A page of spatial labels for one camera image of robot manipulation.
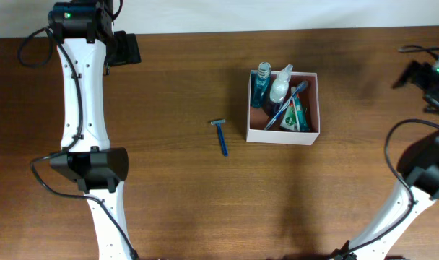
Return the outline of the blue white toothbrush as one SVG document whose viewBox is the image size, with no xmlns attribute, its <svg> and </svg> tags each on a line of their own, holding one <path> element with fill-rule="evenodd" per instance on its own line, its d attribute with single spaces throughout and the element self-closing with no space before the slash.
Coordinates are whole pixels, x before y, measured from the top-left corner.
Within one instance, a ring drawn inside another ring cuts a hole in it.
<svg viewBox="0 0 439 260">
<path fill-rule="evenodd" d="M 293 98 L 297 96 L 298 93 L 304 91 L 309 85 L 308 81 L 302 81 L 297 87 L 295 87 L 294 90 L 291 91 L 291 95 L 289 98 L 282 104 L 280 109 L 275 113 L 275 115 L 271 118 L 271 120 L 268 122 L 268 124 L 265 126 L 264 130 L 270 129 L 274 123 L 277 121 L 277 119 L 281 116 L 281 114 L 287 109 L 287 107 L 290 105 Z"/>
</svg>

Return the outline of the white green toothpaste tube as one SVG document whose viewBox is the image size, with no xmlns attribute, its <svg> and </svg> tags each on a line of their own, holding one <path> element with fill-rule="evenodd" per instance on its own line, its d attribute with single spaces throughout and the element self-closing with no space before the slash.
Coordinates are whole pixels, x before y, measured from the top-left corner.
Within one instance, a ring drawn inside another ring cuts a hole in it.
<svg viewBox="0 0 439 260">
<path fill-rule="evenodd" d="M 295 95 L 292 98 L 292 104 L 295 112 L 295 130 L 298 132 L 309 132 L 310 128 L 305 118 L 305 109 L 300 102 L 298 94 L 296 94 L 296 87 L 291 87 L 292 93 Z"/>
</svg>

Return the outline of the blue disposable razor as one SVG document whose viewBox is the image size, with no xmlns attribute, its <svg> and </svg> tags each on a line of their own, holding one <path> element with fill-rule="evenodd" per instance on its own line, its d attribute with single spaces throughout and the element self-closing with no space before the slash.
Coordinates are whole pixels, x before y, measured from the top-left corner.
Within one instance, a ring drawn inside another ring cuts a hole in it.
<svg viewBox="0 0 439 260">
<path fill-rule="evenodd" d="M 222 148 L 222 154 L 227 157 L 229 155 L 228 150 L 227 150 L 227 145 L 225 142 L 225 137 L 222 131 L 222 125 L 226 122 L 225 119 L 218 119 L 215 121 L 211 121 L 210 124 L 215 126 L 217 128 L 217 135 L 219 137 L 219 143 L 221 145 Z"/>
</svg>

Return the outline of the green soap box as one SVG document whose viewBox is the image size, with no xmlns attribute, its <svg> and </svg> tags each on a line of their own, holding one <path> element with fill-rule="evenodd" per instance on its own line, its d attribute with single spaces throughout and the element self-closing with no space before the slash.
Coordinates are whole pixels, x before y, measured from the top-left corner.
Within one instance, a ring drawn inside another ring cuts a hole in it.
<svg viewBox="0 0 439 260">
<path fill-rule="evenodd" d="M 298 131 L 297 116 L 293 105 L 289 105 L 283 113 L 280 128 L 285 131 Z"/>
</svg>

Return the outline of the purple foam pump bottle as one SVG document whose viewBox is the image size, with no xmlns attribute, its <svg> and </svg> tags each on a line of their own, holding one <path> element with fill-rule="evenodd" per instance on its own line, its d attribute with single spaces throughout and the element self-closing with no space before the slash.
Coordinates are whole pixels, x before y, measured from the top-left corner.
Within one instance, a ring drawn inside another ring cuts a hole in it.
<svg viewBox="0 0 439 260">
<path fill-rule="evenodd" d="M 293 65 L 288 64 L 277 74 L 276 79 L 272 83 L 269 97 L 265 105 L 265 112 L 270 117 L 273 117 L 275 114 L 277 114 L 282 107 L 284 98 L 286 97 L 289 89 L 292 69 Z"/>
</svg>

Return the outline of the teal mouthwash bottle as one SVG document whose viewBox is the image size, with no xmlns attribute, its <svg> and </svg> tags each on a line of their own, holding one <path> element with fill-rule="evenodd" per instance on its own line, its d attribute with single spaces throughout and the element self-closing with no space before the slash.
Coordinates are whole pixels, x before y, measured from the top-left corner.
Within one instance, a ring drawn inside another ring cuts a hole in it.
<svg viewBox="0 0 439 260">
<path fill-rule="evenodd" d="M 253 85 L 253 94 L 251 96 L 252 107 L 260 108 L 263 105 L 270 79 L 271 64 L 268 62 L 261 62 L 258 66 L 258 71 L 256 73 Z"/>
</svg>

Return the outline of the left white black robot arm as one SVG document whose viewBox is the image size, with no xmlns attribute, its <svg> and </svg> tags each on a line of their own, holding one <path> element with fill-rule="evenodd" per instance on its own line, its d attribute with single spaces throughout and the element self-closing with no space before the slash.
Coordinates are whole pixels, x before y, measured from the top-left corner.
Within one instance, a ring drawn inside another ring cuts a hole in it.
<svg viewBox="0 0 439 260">
<path fill-rule="evenodd" d="M 103 77 L 112 66 L 141 61 L 136 37 L 113 31 L 121 8 L 112 1 L 58 2 L 48 14 L 64 76 L 64 132 L 50 166 L 77 185 L 90 207 L 100 259 L 138 259 L 126 227 L 123 187 L 129 173 L 124 148 L 110 145 Z"/>
</svg>

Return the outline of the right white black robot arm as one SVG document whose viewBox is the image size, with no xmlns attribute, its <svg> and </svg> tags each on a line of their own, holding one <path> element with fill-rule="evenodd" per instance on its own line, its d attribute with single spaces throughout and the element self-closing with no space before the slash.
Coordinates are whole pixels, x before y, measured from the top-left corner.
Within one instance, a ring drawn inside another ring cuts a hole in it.
<svg viewBox="0 0 439 260">
<path fill-rule="evenodd" d="M 412 61 L 394 87 L 407 82 L 423 91 L 426 113 L 439 114 L 439 64 Z M 434 132 L 410 145 L 392 165 L 389 142 L 383 152 L 397 182 L 370 224 L 353 240 L 335 250 L 331 259 L 386 259 L 388 252 L 412 222 L 439 200 L 439 124 L 411 119 L 413 124 L 434 128 Z"/>
</svg>

